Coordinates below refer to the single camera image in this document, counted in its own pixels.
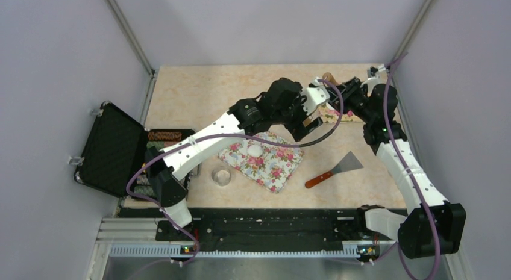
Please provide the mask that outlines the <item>white floral tray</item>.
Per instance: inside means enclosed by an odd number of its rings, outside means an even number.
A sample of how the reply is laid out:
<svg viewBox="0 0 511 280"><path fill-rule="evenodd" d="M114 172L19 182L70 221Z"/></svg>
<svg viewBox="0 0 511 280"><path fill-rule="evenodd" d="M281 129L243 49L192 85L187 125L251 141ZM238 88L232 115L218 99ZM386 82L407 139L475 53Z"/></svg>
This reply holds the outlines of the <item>white floral tray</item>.
<svg viewBox="0 0 511 280"><path fill-rule="evenodd" d="M273 132L257 134L256 137L279 145L245 139L221 150L218 158L269 192L279 193L302 162L304 150L285 148L284 145L288 145L289 142ZM262 147L261 157L251 157L247 154L247 148L251 145Z"/></svg>

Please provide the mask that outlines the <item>white dough piece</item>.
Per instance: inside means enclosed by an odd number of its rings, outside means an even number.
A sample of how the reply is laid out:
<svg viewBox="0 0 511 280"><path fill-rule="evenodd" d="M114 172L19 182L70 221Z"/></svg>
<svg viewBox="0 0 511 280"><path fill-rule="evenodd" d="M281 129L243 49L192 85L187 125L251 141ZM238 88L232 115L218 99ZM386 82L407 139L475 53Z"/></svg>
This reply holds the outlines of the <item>white dough piece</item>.
<svg viewBox="0 0 511 280"><path fill-rule="evenodd" d="M251 157L261 157L263 149L260 145L251 145L247 148L247 154Z"/></svg>

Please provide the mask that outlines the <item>wooden dough roller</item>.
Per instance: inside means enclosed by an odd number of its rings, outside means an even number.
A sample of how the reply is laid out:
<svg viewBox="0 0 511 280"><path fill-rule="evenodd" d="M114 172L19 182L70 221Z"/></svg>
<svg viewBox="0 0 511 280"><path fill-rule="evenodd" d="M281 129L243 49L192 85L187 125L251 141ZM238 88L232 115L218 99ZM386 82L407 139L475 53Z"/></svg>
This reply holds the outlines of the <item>wooden dough roller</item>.
<svg viewBox="0 0 511 280"><path fill-rule="evenodd" d="M324 81L327 81L327 82L330 82L331 84L335 85L335 86L338 86L339 83L336 81L336 79L334 78L334 76L330 73L330 72L325 72L323 75L322 75L322 79Z"/></svg>

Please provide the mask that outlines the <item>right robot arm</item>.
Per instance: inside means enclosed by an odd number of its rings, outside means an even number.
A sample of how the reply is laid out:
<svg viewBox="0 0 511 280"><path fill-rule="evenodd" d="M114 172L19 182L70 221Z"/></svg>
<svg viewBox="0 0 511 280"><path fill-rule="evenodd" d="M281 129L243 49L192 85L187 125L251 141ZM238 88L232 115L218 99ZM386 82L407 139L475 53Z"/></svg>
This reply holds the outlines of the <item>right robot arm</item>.
<svg viewBox="0 0 511 280"><path fill-rule="evenodd" d="M396 240L410 259L459 251L466 211L450 202L430 181L415 158L407 136L394 117L398 105L396 88L380 79L361 82L358 78L340 84L343 113L363 120L363 138L384 164L400 191L407 215L378 205L364 205L353 223L356 236L369 239L376 232Z"/></svg>

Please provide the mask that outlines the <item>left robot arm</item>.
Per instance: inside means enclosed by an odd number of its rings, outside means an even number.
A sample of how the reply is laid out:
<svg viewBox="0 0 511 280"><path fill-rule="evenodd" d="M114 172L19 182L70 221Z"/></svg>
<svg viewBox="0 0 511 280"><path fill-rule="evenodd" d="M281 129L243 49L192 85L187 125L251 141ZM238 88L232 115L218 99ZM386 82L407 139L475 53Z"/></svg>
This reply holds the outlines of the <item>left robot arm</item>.
<svg viewBox="0 0 511 280"><path fill-rule="evenodd" d="M192 216L187 206L188 190L182 180L195 167L214 154L244 139L282 125L302 147L301 140L322 125L320 118L305 124L330 95L317 79L303 87L288 78L274 81L254 98L243 98L209 126L168 148L150 152L145 164L149 183L157 195L160 210L171 222L170 231L179 240L192 235Z"/></svg>

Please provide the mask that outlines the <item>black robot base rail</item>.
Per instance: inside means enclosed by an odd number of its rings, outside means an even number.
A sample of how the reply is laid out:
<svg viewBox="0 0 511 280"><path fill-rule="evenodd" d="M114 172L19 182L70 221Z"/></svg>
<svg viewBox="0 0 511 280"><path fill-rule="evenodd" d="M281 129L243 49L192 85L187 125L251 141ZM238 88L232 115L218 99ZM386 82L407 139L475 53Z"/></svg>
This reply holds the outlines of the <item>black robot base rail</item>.
<svg viewBox="0 0 511 280"><path fill-rule="evenodd" d="M330 252L348 241L386 240L364 231L354 209L192 208L183 231L162 220L157 241L199 241L202 252Z"/></svg>

